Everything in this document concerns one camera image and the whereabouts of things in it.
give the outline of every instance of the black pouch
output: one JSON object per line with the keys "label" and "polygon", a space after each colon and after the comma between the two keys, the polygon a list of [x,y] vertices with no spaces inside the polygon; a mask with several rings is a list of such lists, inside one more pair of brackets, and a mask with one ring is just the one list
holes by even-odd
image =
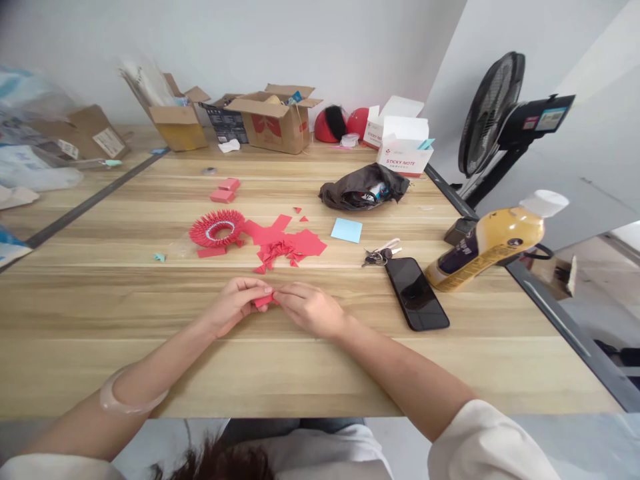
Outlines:
{"label": "black pouch", "polygon": [[[371,194],[371,189],[380,183],[385,184],[387,191],[376,197]],[[345,175],[335,183],[325,183],[320,188],[318,197],[326,206],[334,209],[364,211],[389,200],[400,201],[408,188],[408,178],[384,165],[372,163]]]}

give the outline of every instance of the red origami ring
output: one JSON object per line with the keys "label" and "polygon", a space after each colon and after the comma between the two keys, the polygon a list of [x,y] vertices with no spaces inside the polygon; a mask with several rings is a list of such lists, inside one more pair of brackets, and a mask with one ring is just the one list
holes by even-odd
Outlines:
{"label": "red origami ring", "polygon": [[[210,212],[197,220],[189,230],[189,238],[201,247],[224,247],[230,245],[240,236],[245,218],[236,210],[218,210]],[[215,234],[220,230],[231,230],[226,237],[217,239]]]}

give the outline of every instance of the white bracelet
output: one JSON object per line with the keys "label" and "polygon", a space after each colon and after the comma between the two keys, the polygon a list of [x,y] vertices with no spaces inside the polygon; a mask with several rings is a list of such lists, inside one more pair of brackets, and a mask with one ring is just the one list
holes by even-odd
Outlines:
{"label": "white bracelet", "polygon": [[169,390],[167,390],[155,400],[138,407],[132,407],[130,405],[125,405],[124,403],[118,402],[118,400],[116,400],[116,398],[113,396],[113,384],[118,379],[118,377],[122,375],[122,373],[129,367],[130,365],[127,365],[126,367],[123,367],[115,372],[112,376],[109,377],[109,379],[100,389],[100,406],[103,408],[103,410],[115,411],[124,415],[142,415],[144,413],[150,412],[158,405],[160,405],[162,403],[162,400],[164,400],[169,394]]}

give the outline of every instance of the smartphone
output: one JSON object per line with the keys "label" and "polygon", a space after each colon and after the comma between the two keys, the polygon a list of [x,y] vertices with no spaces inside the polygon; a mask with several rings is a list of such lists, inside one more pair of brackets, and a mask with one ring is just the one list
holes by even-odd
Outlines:
{"label": "smartphone", "polygon": [[445,311],[415,259],[390,259],[385,268],[411,330],[449,326]]}

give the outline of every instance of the white wall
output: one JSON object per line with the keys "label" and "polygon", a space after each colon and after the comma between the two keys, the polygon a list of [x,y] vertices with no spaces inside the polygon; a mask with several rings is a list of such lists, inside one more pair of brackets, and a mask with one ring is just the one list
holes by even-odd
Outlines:
{"label": "white wall", "polygon": [[632,0],[558,87],[578,95],[562,127],[532,144],[479,214],[512,205],[528,190],[558,191],[571,204],[548,221],[544,242],[555,249],[640,219],[638,24],[640,0]]}
{"label": "white wall", "polygon": [[40,71],[113,123],[148,122],[113,59],[154,58],[212,97],[268,82],[313,85],[347,112],[426,100],[466,0],[13,0],[0,63]]}
{"label": "white wall", "polygon": [[[545,98],[555,93],[626,2],[469,0],[423,112],[436,138],[430,163],[448,182],[464,182],[457,167],[462,128],[480,81],[496,60],[508,51],[524,53],[520,100]],[[519,162],[529,161],[527,156]]]}

